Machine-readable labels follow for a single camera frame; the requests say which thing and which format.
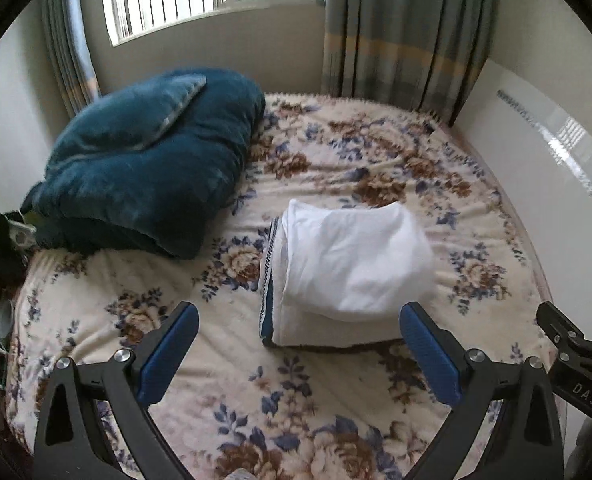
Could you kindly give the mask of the white small shirt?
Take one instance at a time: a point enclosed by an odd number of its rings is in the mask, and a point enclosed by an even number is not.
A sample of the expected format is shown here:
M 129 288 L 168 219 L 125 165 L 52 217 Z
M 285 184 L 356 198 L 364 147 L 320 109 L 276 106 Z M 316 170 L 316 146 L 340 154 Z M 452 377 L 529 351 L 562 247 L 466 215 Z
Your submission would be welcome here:
M 281 222 L 291 306 L 337 321 L 381 321 L 435 292 L 433 249 L 403 204 L 324 209 L 291 200 Z

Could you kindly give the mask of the dark clothes pile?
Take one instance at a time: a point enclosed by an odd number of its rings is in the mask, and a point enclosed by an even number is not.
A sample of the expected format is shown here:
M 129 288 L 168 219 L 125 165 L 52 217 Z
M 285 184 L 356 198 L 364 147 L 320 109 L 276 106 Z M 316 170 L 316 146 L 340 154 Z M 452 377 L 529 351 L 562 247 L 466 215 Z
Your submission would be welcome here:
M 19 211 L 0 212 L 0 301 L 12 300 L 38 248 L 36 228 Z

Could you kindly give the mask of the white glossy wardrobe panel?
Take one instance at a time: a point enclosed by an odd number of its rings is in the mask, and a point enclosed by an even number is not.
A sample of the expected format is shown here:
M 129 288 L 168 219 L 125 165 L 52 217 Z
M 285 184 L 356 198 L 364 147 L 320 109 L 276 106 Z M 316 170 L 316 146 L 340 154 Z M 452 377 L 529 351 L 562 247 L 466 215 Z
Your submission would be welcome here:
M 554 304 L 592 340 L 592 136 L 532 84 L 486 61 L 454 128 L 500 184 Z

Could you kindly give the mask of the teal folded quilt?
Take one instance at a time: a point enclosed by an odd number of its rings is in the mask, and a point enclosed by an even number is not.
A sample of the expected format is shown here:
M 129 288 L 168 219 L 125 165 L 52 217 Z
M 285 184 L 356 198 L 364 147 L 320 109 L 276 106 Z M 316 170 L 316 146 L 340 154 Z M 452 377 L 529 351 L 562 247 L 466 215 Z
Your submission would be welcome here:
M 193 259 L 264 117 L 255 81 L 221 68 L 154 76 L 94 101 L 58 136 L 23 202 L 37 244 Z

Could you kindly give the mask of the striped green curtain right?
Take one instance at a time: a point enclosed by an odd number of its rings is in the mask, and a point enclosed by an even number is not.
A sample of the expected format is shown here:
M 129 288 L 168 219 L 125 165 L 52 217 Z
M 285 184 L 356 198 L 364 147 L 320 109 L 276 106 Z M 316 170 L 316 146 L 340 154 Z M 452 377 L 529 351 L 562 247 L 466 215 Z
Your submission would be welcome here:
M 488 56 L 498 0 L 325 0 L 321 90 L 453 124 Z

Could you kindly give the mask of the striped curtain left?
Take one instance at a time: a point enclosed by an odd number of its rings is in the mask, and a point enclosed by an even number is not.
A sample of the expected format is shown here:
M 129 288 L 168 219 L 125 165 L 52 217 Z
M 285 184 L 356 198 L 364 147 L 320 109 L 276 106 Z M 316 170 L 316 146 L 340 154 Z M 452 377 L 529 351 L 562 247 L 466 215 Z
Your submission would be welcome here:
M 44 40 L 70 118 L 98 100 L 101 90 L 88 47 L 81 0 L 39 0 Z

